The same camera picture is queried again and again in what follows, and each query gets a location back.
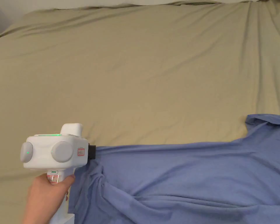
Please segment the khaki sheet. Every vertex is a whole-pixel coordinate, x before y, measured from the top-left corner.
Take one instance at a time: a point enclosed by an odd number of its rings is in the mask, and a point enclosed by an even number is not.
[[[38,11],[0,35],[0,223],[20,223],[30,135],[97,146],[231,141],[280,114],[280,1]]]

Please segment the blue shirt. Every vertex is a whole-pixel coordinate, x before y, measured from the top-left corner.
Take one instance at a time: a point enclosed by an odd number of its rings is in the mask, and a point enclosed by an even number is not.
[[[75,224],[280,224],[280,115],[246,126],[232,142],[98,147],[76,169],[69,213]]]

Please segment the gray knob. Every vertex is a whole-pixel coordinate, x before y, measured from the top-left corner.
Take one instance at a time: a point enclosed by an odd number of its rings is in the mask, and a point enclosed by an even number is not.
[[[24,142],[21,148],[21,162],[29,162],[32,158],[33,146],[30,142]]]
[[[66,162],[73,155],[73,147],[66,141],[60,141],[53,146],[51,154],[57,162]]]

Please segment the massage gun handle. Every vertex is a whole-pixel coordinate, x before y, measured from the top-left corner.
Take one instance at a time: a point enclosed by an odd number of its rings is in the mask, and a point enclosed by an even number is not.
[[[62,182],[67,176],[73,174],[74,169],[68,168],[64,170],[48,170],[47,177],[51,184],[58,184]],[[66,201],[66,195],[64,195],[64,199],[62,201],[61,206],[56,211],[52,219],[50,220],[50,224],[62,224],[66,223],[66,219],[68,217],[68,202]]]

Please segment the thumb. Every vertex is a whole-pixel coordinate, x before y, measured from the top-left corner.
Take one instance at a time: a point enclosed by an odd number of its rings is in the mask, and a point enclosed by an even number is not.
[[[67,176],[62,182],[56,184],[55,186],[57,188],[62,188],[64,193],[66,193],[74,182],[75,182],[75,175],[72,174]]]

